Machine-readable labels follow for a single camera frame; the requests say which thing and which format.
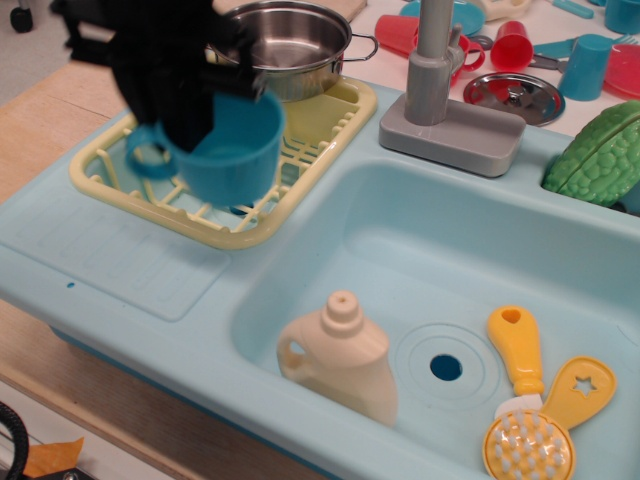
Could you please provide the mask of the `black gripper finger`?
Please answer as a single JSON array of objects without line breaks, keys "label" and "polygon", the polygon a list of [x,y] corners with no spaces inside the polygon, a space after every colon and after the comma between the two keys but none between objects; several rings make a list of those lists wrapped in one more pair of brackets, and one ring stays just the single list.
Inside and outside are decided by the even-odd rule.
[{"label": "black gripper finger", "polygon": [[161,109],[160,119],[169,140],[192,152],[214,128],[213,95],[180,91]]}]

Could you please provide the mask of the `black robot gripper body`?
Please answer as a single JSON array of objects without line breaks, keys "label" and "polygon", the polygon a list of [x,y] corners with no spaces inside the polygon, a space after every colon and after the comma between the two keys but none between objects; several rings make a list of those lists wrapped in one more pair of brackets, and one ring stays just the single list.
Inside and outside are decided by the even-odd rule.
[{"label": "black robot gripper body", "polygon": [[208,95],[256,100],[257,37],[211,1],[54,1],[74,60],[106,66],[141,124],[197,117]]}]

